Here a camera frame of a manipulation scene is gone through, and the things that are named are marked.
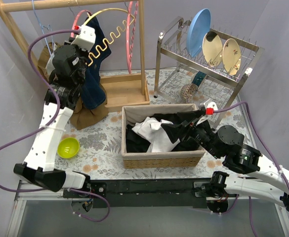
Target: white plate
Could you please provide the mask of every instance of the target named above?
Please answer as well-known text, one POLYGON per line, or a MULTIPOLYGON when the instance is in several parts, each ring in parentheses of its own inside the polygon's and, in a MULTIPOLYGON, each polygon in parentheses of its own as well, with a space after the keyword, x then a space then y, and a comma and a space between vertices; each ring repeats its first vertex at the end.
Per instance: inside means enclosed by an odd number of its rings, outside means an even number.
POLYGON ((209 31, 203 40, 203 54, 210 67, 217 67, 222 62, 222 42, 215 32, 209 31))
POLYGON ((234 39, 228 39, 222 50, 222 62, 228 74, 234 76, 241 66, 241 51, 234 39))

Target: cable clip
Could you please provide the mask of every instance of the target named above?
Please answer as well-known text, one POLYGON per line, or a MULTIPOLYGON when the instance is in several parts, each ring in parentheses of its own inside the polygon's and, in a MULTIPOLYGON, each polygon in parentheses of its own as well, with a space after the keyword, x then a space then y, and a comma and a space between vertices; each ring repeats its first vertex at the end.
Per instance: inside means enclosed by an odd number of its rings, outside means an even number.
POLYGON ((65 129, 62 129, 62 128, 51 127, 51 126, 46 126, 46 125, 40 125, 40 127, 51 128, 51 129, 58 130, 58 131, 62 131, 62 132, 65 132, 65 131, 66 131, 65 129))
POLYGON ((281 176, 281 174, 283 173, 283 166, 280 165, 279 167, 280 167, 281 169, 280 169, 278 172, 279 172, 279 176, 281 176))

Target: plate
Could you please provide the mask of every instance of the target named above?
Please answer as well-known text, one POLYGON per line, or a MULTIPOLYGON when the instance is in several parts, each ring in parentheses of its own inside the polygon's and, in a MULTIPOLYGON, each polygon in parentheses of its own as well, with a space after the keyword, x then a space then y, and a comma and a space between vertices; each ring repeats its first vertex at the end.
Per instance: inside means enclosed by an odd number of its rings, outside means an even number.
POLYGON ((203 54, 210 67, 217 67, 222 62, 222 42, 217 33, 209 31, 203 40, 203 54))
POLYGON ((210 30, 211 14, 208 8, 197 13, 188 29, 186 49, 191 57, 198 55, 202 49, 205 34, 210 30))
POLYGON ((241 65, 241 51, 234 39, 228 39, 222 50, 222 62, 228 74, 234 76, 241 65))

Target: wooden pole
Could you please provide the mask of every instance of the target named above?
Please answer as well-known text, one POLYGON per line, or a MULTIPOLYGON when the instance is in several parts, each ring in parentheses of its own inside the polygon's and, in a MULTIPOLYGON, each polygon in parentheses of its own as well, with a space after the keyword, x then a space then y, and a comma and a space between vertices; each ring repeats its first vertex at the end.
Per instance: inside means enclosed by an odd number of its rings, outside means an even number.
MULTIPOLYGON (((24 38, 23 34, 21 33, 18 25, 16 24, 16 22, 14 21, 14 19, 10 15, 10 13, 3 12, 2 8, 1 8, 2 4, 3 4, 2 0, 0 0, 0 17, 1 17, 2 21, 6 24, 7 28, 11 32, 12 36, 15 38, 17 44, 19 45, 19 47, 21 48, 23 53, 27 57, 29 45, 28 45, 26 39, 24 38)), ((37 67, 37 69, 41 73, 41 75, 44 76, 43 71, 41 70, 41 68, 38 67, 38 60, 35 57, 33 52, 31 52, 31 58, 32 58, 34 65, 37 67)))
MULTIPOLYGON (((106 4, 106 3, 116 3, 125 2, 130 0, 43 0, 34 1, 34 6, 36 10, 41 9, 51 9, 69 6, 86 6, 95 4, 106 4)), ((32 2, 12 2, 12 3, 1 3, 1 9, 3 12, 16 12, 16 11, 32 11, 32 2)))
POLYGON ((145 79, 145 49, 144 49, 144 9, 143 0, 139 0, 139 26, 140 26, 140 58, 141 58, 141 89, 142 95, 145 95, 146 79, 145 79))

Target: yellow bowl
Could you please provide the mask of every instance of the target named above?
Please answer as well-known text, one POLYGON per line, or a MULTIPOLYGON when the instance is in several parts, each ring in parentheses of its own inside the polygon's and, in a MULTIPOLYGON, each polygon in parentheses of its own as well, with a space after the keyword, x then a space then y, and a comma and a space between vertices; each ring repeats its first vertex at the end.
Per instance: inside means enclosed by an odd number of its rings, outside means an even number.
POLYGON ((57 148, 57 153, 64 159, 74 157, 80 150, 80 143, 73 137, 62 140, 57 148))

